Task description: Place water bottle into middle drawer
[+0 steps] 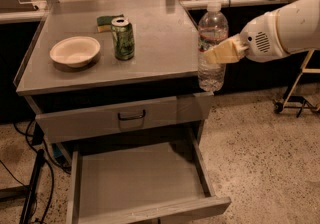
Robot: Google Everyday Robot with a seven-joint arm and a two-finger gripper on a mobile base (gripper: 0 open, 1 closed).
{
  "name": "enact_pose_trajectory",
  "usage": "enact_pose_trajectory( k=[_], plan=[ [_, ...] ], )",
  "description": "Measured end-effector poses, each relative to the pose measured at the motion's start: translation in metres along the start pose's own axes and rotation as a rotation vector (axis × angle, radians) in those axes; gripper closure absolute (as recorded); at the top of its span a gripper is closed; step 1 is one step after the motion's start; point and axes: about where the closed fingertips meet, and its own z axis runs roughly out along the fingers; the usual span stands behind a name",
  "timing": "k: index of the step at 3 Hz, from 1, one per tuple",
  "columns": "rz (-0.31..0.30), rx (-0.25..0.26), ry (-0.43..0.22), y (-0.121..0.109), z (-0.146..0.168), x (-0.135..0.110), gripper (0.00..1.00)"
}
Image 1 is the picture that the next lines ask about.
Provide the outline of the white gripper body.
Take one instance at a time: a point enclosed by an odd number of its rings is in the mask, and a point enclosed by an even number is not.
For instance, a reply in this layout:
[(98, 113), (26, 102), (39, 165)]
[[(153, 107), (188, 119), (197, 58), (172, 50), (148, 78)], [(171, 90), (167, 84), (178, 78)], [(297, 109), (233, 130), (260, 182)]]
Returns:
[(242, 29), (240, 38), (245, 46), (246, 57), (255, 62), (283, 59), (288, 53), (283, 49), (277, 31), (278, 12), (266, 12), (254, 18)]

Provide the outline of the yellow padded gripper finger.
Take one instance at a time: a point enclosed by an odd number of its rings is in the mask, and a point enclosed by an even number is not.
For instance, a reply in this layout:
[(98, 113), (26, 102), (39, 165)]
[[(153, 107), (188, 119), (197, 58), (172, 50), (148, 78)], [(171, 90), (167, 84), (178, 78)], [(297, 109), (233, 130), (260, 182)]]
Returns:
[(203, 57), (207, 64), (230, 64), (239, 62), (244, 56), (248, 45), (239, 34), (229, 37), (217, 45), (204, 51)]

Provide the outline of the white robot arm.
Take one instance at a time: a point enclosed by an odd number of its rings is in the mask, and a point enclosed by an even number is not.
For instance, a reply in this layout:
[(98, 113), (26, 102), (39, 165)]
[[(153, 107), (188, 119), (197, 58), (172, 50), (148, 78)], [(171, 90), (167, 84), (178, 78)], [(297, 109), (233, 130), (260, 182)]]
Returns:
[(266, 12), (242, 31), (204, 52), (209, 64), (283, 59), (292, 54), (320, 49), (320, 0), (298, 0)]

